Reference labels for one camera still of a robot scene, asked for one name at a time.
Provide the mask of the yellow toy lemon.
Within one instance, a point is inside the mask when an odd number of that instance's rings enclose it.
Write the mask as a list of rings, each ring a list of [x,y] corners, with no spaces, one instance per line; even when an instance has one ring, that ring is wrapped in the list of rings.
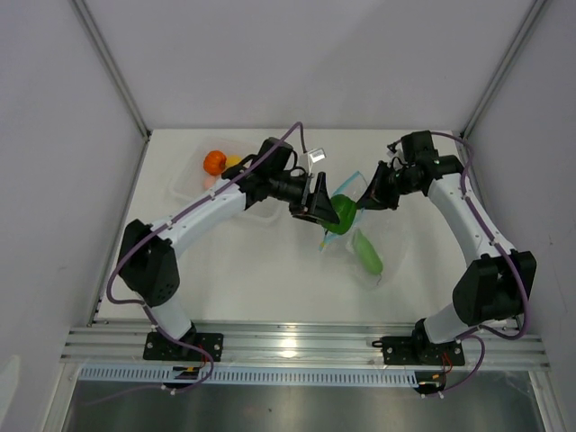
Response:
[[[229,169],[231,167],[234,167],[234,166],[238,165],[241,161],[242,161],[242,157],[240,157],[238,155],[229,155],[226,158],[225,168]]]

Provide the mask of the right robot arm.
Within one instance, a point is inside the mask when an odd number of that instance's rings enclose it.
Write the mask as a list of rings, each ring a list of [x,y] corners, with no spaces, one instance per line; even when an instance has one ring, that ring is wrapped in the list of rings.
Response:
[[[420,320],[410,350],[421,363],[441,356],[444,344],[479,330],[505,340],[522,338],[530,327],[529,295],[536,259],[518,250],[483,209],[469,179],[471,162],[436,149],[438,132],[421,130],[389,145],[391,161],[379,162],[357,205],[362,210],[398,208],[404,195],[421,193],[444,217],[460,247],[466,270],[440,312]]]

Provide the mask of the green toy bitter gourd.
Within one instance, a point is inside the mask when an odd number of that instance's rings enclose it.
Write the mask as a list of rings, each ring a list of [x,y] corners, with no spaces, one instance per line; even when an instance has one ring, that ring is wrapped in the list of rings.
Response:
[[[383,262],[367,236],[357,229],[352,237],[352,249],[363,269],[370,275],[383,272]]]

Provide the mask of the pink toy egg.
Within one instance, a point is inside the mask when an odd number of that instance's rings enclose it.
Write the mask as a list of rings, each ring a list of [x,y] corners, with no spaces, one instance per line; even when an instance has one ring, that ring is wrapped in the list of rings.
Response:
[[[216,182],[218,180],[219,180],[219,178],[217,176],[213,176],[213,175],[206,176],[204,181],[203,181],[204,189],[207,190],[207,189],[214,187],[214,185],[216,184]]]

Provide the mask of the clear zip top bag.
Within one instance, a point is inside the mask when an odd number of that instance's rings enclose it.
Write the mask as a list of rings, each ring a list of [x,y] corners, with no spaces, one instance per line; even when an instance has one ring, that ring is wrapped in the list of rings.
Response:
[[[401,269],[410,235],[402,215],[379,212],[356,205],[368,181],[355,171],[330,196],[339,223],[324,223],[319,252],[329,263],[340,266],[356,285],[376,290],[392,282]]]

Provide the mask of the green toy bell pepper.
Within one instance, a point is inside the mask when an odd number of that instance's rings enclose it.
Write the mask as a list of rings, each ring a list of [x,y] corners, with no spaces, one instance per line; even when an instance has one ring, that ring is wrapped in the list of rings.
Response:
[[[351,229],[356,218],[356,202],[344,194],[332,196],[330,202],[339,218],[339,223],[327,222],[323,227],[328,232],[344,235]]]

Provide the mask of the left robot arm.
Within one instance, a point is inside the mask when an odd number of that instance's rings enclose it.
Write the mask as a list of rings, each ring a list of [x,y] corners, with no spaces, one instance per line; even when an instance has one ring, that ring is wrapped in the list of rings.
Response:
[[[316,224],[338,224],[329,199],[326,175],[304,167],[288,167],[293,147],[276,138],[266,139],[256,154],[226,169],[215,185],[173,216],[146,224],[130,222],[123,233],[115,273],[136,293],[153,325],[164,332],[164,349],[177,360],[195,349],[177,291],[179,257],[203,234],[268,198],[285,202],[295,219]]]

